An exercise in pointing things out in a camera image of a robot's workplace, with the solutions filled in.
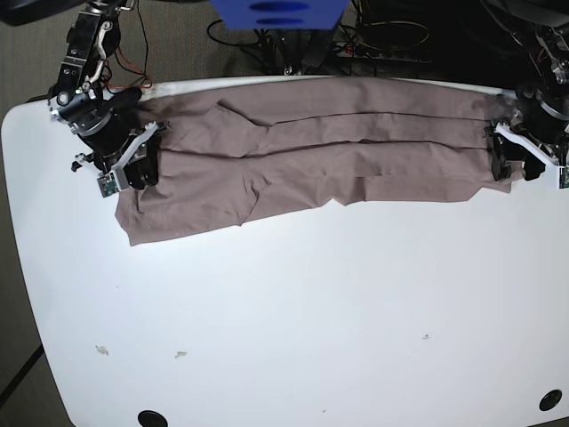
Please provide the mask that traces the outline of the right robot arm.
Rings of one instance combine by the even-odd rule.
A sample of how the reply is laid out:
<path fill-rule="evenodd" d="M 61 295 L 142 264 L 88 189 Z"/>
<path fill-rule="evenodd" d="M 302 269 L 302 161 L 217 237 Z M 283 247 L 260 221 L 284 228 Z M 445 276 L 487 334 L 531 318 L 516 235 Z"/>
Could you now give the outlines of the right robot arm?
<path fill-rule="evenodd" d="M 103 197 L 158 183 L 157 151 L 166 122 L 137 115 L 144 69 L 122 59 L 119 14 L 135 1 L 87 1 L 67 35 L 66 56 L 47 94 L 52 119 L 67 125 L 88 148 L 71 169 L 94 171 Z"/>

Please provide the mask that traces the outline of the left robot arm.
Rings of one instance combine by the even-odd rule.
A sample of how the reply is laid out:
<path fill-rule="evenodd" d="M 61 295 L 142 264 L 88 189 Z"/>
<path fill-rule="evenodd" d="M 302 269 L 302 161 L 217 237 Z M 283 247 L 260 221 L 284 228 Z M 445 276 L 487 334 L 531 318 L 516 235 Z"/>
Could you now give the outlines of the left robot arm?
<path fill-rule="evenodd" d="M 483 1 L 481 5 L 528 54 L 540 80 L 516 89 L 517 113 L 493 134 L 523 163 L 525 179 L 543 173 L 568 188 L 568 3 Z"/>

